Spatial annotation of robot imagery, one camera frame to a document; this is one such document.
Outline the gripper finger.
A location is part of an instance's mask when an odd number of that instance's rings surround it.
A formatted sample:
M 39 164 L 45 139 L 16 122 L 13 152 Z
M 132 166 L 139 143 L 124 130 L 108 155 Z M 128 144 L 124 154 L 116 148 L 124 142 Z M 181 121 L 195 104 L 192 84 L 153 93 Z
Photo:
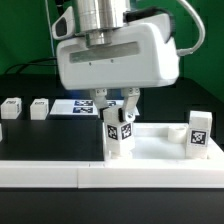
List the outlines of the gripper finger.
M 105 88 L 90 90 L 90 98 L 97 108 L 99 118 L 103 117 L 103 111 L 108 108 L 106 96 L 107 90 Z
M 135 120 L 135 107 L 140 97 L 140 89 L 129 87 L 122 88 L 123 105 L 118 110 L 120 122 L 133 122 Z

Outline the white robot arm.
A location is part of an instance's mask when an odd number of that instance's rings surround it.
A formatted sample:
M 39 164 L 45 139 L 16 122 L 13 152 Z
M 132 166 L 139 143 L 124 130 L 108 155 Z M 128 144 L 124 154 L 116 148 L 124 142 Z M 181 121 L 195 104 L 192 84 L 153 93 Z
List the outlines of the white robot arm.
M 109 89 L 124 97 L 118 119 L 132 122 L 140 90 L 171 85 L 179 75 L 172 17 L 160 8 L 133 12 L 128 0 L 73 0 L 53 36 L 61 83 L 88 90 L 102 118 Z

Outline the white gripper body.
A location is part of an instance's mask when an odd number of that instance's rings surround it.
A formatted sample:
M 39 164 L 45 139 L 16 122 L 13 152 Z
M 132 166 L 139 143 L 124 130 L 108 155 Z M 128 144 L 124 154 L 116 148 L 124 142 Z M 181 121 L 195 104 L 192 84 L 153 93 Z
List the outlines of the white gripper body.
M 170 18 L 159 14 L 115 30 L 112 43 L 88 48 L 76 37 L 60 42 L 60 80 L 68 90 L 160 87 L 175 83 L 179 57 Z

